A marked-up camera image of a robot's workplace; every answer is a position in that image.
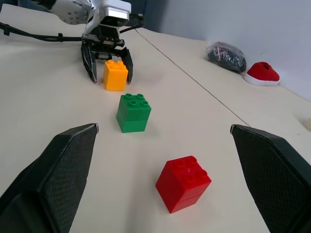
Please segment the red toy brick cube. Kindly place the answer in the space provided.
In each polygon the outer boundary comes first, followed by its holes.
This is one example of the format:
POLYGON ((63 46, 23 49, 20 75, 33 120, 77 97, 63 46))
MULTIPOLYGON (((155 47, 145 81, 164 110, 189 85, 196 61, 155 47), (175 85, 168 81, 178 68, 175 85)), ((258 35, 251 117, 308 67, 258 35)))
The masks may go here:
POLYGON ((210 184, 207 172, 190 155, 167 161, 155 186, 172 214, 194 205, 210 184))

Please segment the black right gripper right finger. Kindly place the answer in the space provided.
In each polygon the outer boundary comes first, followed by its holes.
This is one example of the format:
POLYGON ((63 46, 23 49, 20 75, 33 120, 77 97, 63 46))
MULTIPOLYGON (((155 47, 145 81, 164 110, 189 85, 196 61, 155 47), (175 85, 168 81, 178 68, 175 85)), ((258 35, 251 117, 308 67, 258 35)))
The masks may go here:
POLYGON ((280 136, 238 124, 230 133, 270 233, 311 233, 311 165, 280 136))

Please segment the orange toy brick cube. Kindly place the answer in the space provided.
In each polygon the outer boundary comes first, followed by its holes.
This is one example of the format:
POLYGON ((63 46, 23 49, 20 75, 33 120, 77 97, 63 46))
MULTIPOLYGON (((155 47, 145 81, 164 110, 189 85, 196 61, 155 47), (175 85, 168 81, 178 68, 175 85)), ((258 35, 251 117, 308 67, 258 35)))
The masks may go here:
POLYGON ((107 91, 123 91, 128 70, 122 61, 107 60, 104 65, 103 84, 107 91))

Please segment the clear bag of dark parts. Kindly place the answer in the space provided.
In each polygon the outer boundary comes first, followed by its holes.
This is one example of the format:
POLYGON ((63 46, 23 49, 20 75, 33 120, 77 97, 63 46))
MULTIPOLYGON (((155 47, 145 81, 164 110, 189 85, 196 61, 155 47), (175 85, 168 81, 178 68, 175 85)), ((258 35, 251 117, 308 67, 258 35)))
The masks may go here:
POLYGON ((247 70, 243 52, 225 42, 212 43, 206 50, 206 59, 216 65, 239 74, 247 70))

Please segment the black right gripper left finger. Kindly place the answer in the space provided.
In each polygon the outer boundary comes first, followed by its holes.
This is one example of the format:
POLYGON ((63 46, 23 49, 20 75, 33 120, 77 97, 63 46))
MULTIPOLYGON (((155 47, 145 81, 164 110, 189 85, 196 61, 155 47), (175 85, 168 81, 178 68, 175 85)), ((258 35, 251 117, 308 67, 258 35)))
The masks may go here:
POLYGON ((0 197, 0 233, 69 233, 98 132, 90 123, 51 140, 0 197))

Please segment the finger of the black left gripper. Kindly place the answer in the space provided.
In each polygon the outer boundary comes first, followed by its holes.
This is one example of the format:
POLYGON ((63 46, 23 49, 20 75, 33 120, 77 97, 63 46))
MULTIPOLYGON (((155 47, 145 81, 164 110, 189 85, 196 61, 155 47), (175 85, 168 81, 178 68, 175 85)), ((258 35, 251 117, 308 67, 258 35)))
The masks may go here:
POLYGON ((128 70, 127 84, 130 84, 133 77, 133 61, 128 48, 121 50, 121 60, 128 70))
POLYGON ((96 58, 88 43, 82 43, 81 55, 84 67, 93 83, 97 83, 96 58))

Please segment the red and white cap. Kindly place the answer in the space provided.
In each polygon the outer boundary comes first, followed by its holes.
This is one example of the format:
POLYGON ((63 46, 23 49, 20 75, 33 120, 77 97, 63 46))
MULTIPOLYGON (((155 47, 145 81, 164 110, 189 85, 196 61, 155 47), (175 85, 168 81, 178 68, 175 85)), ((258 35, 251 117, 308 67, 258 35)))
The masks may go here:
POLYGON ((276 86, 280 82, 279 74, 267 62, 254 63, 243 79, 257 86, 276 86))

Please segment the green toy brick cube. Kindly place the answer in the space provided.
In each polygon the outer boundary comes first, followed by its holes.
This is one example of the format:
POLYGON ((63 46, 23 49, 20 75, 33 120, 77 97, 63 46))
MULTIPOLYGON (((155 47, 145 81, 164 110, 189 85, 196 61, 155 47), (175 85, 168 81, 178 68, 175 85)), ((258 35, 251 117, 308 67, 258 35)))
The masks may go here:
POLYGON ((151 107, 142 94, 121 95, 117 122, 122 133, 136 133, 145 131, 151 107))

